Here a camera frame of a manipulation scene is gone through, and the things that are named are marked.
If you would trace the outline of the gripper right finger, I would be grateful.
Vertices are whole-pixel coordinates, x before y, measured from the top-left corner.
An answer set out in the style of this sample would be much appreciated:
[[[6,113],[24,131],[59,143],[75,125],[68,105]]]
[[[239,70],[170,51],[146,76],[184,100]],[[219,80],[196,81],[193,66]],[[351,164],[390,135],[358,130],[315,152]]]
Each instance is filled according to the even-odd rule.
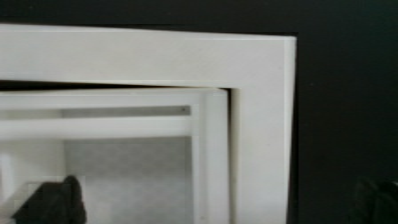
[[[353,224],[398,224],[398,184],[363,180],[356,186]]]

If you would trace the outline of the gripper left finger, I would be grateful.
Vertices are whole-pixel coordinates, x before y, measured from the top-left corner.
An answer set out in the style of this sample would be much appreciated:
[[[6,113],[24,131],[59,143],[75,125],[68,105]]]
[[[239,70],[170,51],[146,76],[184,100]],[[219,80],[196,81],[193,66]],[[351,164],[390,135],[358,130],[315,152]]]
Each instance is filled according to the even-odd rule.
[[[75,176],[45,182],[13,214],[17,224],[88,224],[83,186]]]

